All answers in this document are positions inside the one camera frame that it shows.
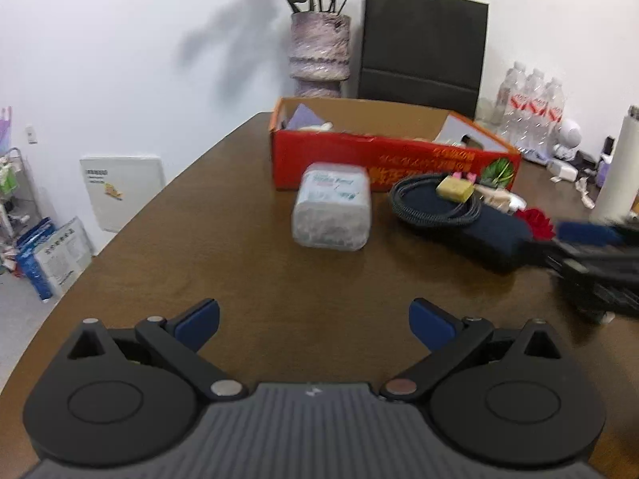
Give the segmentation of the red fabric flower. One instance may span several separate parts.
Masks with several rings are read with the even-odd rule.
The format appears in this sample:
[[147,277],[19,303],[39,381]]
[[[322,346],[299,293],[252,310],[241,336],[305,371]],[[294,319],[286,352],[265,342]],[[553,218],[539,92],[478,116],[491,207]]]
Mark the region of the red fabric flower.
[[556,235],[554,226],[542,210],[536,208],[517,210],[514,216],[525,222],[534,240],[551,241],[554,239]]

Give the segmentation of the navy blue pouch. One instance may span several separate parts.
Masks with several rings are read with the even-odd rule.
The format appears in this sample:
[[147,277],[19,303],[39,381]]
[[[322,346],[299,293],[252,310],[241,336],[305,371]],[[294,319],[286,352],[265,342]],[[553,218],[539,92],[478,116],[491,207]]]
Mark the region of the navy blue pouch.
[[471,224],[454,227],[444,245],[493,273],[512,273],[523,265],[524,246],[533,240],[521,218],[487,206]]

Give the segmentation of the beige charger block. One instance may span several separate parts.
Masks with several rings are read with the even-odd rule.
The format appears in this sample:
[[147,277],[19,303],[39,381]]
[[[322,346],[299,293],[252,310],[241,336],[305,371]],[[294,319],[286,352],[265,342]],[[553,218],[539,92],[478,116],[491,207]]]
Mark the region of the beige charger block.
[[440,184],[435,188],[435,191],[442,199],[455,203],[465,203],[472,197],[474,185],[470,180],[449,175],[441,180]]

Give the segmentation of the white wet wipes pack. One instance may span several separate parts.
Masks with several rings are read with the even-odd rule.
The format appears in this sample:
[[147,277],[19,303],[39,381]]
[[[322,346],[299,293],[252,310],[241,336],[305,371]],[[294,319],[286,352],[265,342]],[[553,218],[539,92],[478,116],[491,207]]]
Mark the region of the white wet wipes pack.
[[371,191],[361,166],[315,162],[302,175],[292,238],[303,247],[359,251],[371,228]]

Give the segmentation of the white thermos bottle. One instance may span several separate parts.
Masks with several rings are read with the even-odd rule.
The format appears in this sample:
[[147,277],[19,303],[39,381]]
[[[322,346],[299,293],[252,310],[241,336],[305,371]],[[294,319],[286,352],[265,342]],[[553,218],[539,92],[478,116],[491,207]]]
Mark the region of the white thermos bottle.
[[613,224],[625,221],[639,187],[638,107],[630,106],[617,139],[612,163],[596,200],[590,221]]

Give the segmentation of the white power adapter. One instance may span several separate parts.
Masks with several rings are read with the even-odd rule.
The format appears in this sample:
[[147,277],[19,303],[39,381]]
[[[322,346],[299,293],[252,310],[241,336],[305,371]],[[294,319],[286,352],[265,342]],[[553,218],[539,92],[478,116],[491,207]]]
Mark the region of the white power adapter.
[[567,182],[574,183],[577,180],[578,171],[571,163],[552,159],[547,163],[547,171],[551,174],[551,178],[558,182],[559,180],[566,180]]

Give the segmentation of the water bottle middle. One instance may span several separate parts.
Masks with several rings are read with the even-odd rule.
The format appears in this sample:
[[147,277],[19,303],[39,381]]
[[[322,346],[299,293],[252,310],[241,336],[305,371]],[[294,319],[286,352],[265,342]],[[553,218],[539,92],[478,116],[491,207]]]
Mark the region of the water bottle middle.
[[528,130],[531,120],[544,108],[545,74],[534,68],[528,76],[517,75],[516,82],[510,91],[508,102],[508,136],[511,144],[519,150],[530,145]]

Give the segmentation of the water bottle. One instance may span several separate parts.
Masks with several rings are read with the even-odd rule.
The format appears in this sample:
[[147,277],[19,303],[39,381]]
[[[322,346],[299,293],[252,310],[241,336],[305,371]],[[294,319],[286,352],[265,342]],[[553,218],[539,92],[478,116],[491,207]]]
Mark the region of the water bottle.
[[537,154],[548,157],[551,152],[551,132],[563,118],[566,107],[566,95],[562,81],[553,77],[546,85],[542,95],[543,107],[535,116],[533,139]]
[[517,75],[516,82],[510,91],[508,102],[508,136],[511,144],[519,150],[530,145],[528,130],[531,120],[544,108],[545,74],[534,68],[528,76]]
[[525,104],[525,80],[526,65],[522,62],[514,62],[512,67],[507,70],[505,79],[497,92],[492,117],[492,123],[495,127],[505,128],[510,120],[519,117]]

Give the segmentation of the water bottle left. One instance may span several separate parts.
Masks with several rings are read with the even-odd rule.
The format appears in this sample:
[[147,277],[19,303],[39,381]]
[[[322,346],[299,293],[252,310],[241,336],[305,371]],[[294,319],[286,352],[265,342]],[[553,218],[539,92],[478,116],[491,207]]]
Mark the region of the water bottle left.
[[507,70],[505,79],[497,92],[492,117],[492,123],[495,127],[505,128],[510,120],[519,117],[525,104],[525,80],[526,65],[522,62],[514,62],[512,67]]

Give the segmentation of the water bottle right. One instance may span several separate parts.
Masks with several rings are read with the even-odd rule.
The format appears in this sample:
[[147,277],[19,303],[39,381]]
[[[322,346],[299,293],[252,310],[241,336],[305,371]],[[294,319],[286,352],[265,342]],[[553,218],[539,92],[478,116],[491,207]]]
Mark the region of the water bottle right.
[[563,118],[566,107],[566,95],[562,81],[553,77],[546,85],[542,95],[543,107],[535,116],[533,139],[537,154],[548,157],[551,152],[551,132]]

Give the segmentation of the blue white boxes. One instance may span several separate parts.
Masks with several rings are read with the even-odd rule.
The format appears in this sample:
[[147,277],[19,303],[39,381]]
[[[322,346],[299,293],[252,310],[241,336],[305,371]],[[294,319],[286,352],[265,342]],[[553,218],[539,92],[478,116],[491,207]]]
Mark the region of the blue white boxes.
[[62,297],[90,265],[93,253],[79,218],[56,228],[43,218],[16,241],[18,268],[42,301]]

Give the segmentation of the red cardboard box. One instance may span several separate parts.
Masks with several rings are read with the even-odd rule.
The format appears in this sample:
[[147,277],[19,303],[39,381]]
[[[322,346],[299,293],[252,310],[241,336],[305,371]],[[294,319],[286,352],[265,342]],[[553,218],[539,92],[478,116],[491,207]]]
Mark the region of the red cardboard box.
[[517,148],[455,111],[401,103],[283,97],[270,133],[279,190],[297,189],[320,162],[366,169],[375,192],[425,173],[472,175],[509,189],[521,163]]

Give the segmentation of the black paper bag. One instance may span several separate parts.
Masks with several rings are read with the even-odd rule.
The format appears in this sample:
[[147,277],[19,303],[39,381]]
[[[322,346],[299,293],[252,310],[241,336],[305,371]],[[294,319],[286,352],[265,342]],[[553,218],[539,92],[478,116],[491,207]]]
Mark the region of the black paper bag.
[[357,96],[473,118],[487,22],[473,0],[365,0]]

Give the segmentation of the purple plastic bag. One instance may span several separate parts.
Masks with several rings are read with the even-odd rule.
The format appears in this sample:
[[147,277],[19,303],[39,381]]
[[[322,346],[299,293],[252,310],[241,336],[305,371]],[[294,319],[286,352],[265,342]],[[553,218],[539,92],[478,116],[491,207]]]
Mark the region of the purple plastic bag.
[[0,154],[5,154],[12,147],[12,107],[3,107],[0,116]]

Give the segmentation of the purple textured vase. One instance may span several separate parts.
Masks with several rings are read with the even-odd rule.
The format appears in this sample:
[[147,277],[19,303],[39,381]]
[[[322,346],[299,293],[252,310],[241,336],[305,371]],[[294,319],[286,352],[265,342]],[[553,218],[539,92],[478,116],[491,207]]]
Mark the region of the purple textured vase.
[[339,99],[350,78],[350,32],[348,15],[292,14],[288,63],[295,96]]

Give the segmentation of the white wall panel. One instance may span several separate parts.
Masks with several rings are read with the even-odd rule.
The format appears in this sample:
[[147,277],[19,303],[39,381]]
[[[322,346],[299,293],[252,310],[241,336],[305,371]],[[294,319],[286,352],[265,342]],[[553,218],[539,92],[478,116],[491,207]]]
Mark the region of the white wall panel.
[[80,167],[104,232],[119,232],[166,185],[161,159],[154,156],[87,156]]

